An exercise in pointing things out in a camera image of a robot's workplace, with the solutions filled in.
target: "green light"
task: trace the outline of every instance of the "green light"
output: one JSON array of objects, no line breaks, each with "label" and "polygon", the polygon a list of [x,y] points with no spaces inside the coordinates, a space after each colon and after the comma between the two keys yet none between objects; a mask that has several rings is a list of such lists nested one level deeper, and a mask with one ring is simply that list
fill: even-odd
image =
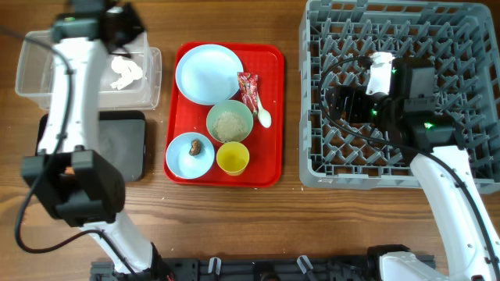
[{"label": "green light", "polygon": [[428,129],[428,130],[434,126],[434,124],[433,124],[433,123],[424,123],[423,125],[424,125],[424,126],[425,126],[425,128],[426,128],[426,129]]}]

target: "red wrapper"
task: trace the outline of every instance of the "red wrapper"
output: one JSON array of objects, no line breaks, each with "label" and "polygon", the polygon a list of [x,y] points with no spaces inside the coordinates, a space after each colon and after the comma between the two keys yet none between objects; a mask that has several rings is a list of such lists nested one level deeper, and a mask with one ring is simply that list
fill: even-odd
[{"label": "red wrapper", "polygon": [[240,84],[241,99],[245,103],[254,116],[259,113],[257,107],[257,74],[255,73],[237,73],[237,81]]}]

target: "yellow cup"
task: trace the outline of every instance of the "yellow cup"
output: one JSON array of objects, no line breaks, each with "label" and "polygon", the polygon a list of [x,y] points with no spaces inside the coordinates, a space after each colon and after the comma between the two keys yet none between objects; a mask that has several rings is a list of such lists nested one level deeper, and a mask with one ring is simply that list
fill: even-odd
[{"label": "yellow cup", "polygon": [[231,141],[219,148],[216,160],[229,176],[240,176],[250,161],[250,153],[243,144]]}]

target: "white plate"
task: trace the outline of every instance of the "white plate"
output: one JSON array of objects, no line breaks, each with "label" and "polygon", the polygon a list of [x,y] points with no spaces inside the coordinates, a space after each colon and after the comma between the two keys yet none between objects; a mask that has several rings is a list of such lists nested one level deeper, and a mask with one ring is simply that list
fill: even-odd
[{"label": "white plate", "polygon": [[187,52],[175,72],[180,92],[199,105],[215,105],[238,92],[243,65],[236,54],[217,44],[204,44]]}]

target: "white spoon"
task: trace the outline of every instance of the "white spoon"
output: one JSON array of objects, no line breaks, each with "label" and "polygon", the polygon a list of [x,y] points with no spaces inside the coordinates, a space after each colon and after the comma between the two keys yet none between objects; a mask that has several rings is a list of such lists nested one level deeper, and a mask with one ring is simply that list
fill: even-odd
[{"label": "white spoon", "polygon": [[257,96],[257,107],[259,108],[259,113],[257,114],[257,118],[259,119],[259,122],[262,124],[264,128],[269,128],[271,127],[271,115],[267,110],[263,108],[262,102],[260,102],[259,96]]}]

